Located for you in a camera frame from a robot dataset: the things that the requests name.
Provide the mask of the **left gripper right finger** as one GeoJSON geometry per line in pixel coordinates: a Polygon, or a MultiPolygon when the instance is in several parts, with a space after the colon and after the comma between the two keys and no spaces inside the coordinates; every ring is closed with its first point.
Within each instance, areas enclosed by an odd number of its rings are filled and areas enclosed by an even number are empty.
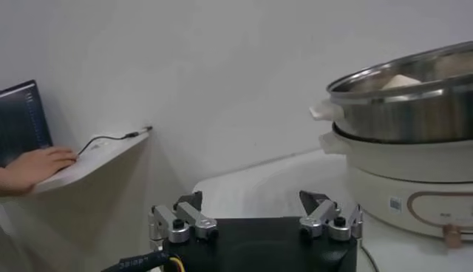
{"type": "Polygon", "coordinates": [[[299,228],[311,239],[328,235],[334,241],[363,237],[363,212],[359,204],[343,210],[326,194],[300,191],[299,199],[306,216],[299,219],[299,228]]]}

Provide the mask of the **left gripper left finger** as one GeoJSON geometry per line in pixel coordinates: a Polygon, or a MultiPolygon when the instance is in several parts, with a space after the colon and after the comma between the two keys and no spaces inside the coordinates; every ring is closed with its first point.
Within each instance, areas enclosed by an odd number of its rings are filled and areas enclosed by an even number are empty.
{"type": "Polygon", "coordinates": [[[216,239],[217,221],[201,213],[202,203],[203,193],[196,191],[179,197],[172,209],[153,205],[148,215],[150,248],[157,251],[165,241],[183,244],[191,236],[204,241],[216,239]]]}

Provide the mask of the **person's bare hand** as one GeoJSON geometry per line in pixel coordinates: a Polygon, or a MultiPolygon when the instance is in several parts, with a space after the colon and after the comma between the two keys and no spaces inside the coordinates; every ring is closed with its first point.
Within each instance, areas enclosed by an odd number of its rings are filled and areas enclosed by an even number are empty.
{"type": "Polygon", "coordinates": [[[73,165],[78,155],[64,147],[36,149],[21,154],[1,168],[1,196],[27,194],[58,171],[73,165]]]}

